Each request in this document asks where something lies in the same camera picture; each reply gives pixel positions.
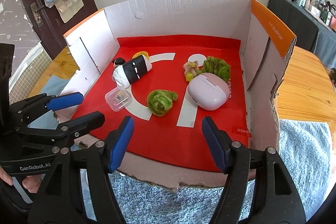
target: green fuzzy object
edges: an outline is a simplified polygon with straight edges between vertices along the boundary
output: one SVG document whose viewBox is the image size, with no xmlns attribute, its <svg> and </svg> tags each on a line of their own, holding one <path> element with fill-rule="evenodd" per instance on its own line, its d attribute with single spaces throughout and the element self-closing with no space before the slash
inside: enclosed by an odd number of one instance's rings
<svg viewBox="0 0 336 224">
<path fill-rule="evenodd" d="M 223 59 L 208 56 L 203 62 L 203 68 L 199 70 L 199 75 L 205 72 L 217 75 L 219 78 L 228 82 L 231 78 L 231 67 Z"/>
<path fill-rule="evenodd" d="M 177 100 L 177 93 L 169 90 L 153 90 L 147 97 L 147 105 L 156 116 L 165 115 Z"/>
</svg>

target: clear plastic box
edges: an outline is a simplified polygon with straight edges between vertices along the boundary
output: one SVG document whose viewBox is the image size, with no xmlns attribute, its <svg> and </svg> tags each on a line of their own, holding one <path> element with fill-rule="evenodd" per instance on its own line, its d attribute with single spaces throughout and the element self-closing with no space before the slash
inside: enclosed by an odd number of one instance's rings
<svg viewBox="0 0 336 224">
<path fill-rule="evenodd" d="M 105 95 L 105 101 L 113 111 L 118 112 L 131 103 L 132 96 L 124 87 L 117 86 Z"/>
</svg>

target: human hand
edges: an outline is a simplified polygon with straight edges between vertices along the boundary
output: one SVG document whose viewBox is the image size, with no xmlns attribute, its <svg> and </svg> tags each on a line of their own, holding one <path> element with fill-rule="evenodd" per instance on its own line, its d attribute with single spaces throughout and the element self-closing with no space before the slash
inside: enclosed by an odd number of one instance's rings
<svg viewBox="0 0 336 224">
<path fill-rule="evenodd" d="M 42 182 L 42 175 L 34 175 L 28 176 L 22 181 L 23 187 L 25 187 L 29 193 L 37 193 L 41 182 Z M 6 182 L 9 185 L 13 185 L 13 179 L 11 176 L 7 175 L 6 172 L 0 167 L 0 179 Z"/>
</svg>

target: dark wooden door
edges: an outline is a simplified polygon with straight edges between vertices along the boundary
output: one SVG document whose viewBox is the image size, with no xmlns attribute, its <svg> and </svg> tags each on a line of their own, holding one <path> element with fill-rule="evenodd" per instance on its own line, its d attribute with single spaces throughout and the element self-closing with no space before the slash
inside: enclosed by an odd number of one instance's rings
<svg viewBox="0 0 336 224">
<path fill-rule="evenodd" d="M 82 1 L 84 6 L 67 23 L 63 22 L 55 6 L 52 8 L 42 9 L 39 13 L 43 21 L 43 26 L 38 28 L 30 5 L 32 3 L 36 3 L 37 7 L 41 7 L 44 5 L 44 0 L 22 0 L 26 8 L 27 15 L 33 23 L 34 30 L 40 37 L 43 47 L 52 59 L 54 59 L 67 45 L 65 39 L 63 38 L 63 34 L 77 23 L 97 11 L 97 6 L 94 0 Z"/>
</svg>

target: door handle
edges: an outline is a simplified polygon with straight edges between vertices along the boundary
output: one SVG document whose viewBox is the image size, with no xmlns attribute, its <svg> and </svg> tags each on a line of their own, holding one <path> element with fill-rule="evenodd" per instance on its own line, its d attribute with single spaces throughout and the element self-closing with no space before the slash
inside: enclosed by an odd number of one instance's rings
<svg viewBox="0 0 336 224">
<path fill-rule="evenodd" d="M 36 22 L 38 28 L 41 28 L 43 26 L 43 21 L 42 21 L 42 18 L 40 16 L 40 13 L 39 13 L 39 11 L 42 10 L 43 8 L 45 8 L 44 5 L 42 5 L 41 7 L 37 8 L 35 2 L 30 5 L 30 9 L 31 9 L 31 11 L 33 13 L 33 16 L 35 18 L 35 22 Z"/>
</svg>

